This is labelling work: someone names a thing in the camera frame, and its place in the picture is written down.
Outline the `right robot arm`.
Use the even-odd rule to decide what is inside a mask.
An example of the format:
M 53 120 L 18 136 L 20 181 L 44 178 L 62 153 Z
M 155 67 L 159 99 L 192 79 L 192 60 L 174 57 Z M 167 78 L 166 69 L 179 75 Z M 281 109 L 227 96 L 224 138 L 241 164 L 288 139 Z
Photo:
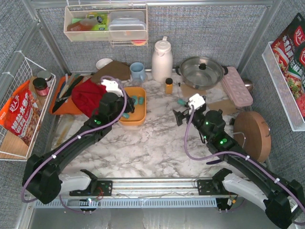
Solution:
M 303 226 L 296 219 L 305 211 L 305 194 L 302 185 L 272 173 L 230 137 L 224 130 L 226 122 L 221 110 L 206 111 L 188 108 L 183 112 L 174 111 L 177 125 L 183 119 L 199 132 L 202 142 L 208 147 L 211 156 L 230 164 L 249 180 L 238 178 L 229 170 L 221 170 L 218 183 L 225 190 L 251 201 L 261 208 L 267 217 L 279 228 L 287 229 L 291 224 Z

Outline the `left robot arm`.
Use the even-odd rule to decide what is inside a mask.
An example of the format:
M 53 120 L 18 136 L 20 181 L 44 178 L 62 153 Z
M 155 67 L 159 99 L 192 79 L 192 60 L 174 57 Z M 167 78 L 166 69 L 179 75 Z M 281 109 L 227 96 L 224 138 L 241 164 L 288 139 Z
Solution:
M 32 155 L 26 164 L 21 190 L 30 192 L 43 204 L 52 202 L 65 192 L 80 192 L 95 195 L 98 192 L 98 178 L 86 169 L 72 175 L 63 174 L 64 168 L 82 151 L 99 142 L 111 130 L 112 125 L 124 113 L 132 113 L 135 99 L 129 95 L 118 96 L 105 93 L 91 117 L 66 142 L 54 150 L 42 155 Z

